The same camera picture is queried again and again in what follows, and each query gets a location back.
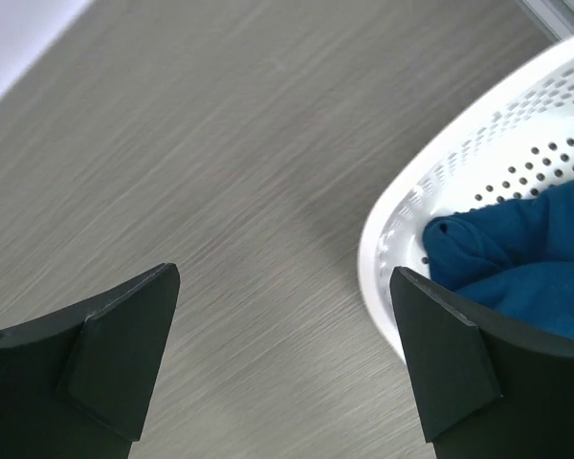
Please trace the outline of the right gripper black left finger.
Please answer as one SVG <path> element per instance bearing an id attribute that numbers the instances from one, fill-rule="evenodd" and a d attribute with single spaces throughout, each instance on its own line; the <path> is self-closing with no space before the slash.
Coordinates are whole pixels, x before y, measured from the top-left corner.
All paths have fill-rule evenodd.
<path id="1" fill-rule="evenodd" d="M 126 458 L 180 289 L 172 263 L 0 330 L 0 458 Z"/>

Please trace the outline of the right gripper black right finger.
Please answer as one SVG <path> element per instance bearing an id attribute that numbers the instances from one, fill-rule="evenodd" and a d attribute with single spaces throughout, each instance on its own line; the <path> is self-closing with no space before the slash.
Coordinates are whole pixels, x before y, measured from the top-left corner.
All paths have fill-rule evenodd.
<path id="1" fill-rule="evenodd" d="M 393 311 L 439 458 L 574 458 L 574 340 L 396 268 Z"/>

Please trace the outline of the dark blue t shirt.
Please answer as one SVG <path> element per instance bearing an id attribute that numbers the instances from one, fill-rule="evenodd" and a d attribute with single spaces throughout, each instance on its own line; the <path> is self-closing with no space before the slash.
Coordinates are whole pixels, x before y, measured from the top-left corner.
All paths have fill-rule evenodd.
<path id="1" fill-rule="evenodd" d="M 432 281 L 574 339 L 574 180 L 535 199 L 437 217 L 422 241 Z"/>

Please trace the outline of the white perforated laundry basket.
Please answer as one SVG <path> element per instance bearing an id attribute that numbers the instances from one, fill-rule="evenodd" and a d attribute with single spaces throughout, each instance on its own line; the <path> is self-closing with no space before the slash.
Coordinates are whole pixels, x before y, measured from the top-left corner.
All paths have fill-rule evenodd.
<path id="1" fill-rule="evenodd" d="M 530 199 L 574 180 L 574 37 L 523 64 L 457 116 L 369 212 L 358 250 L 366 309 L 398 358 L 389 293 L 397 266 L 429 275 L 424 226 L 437 215 Z"/>

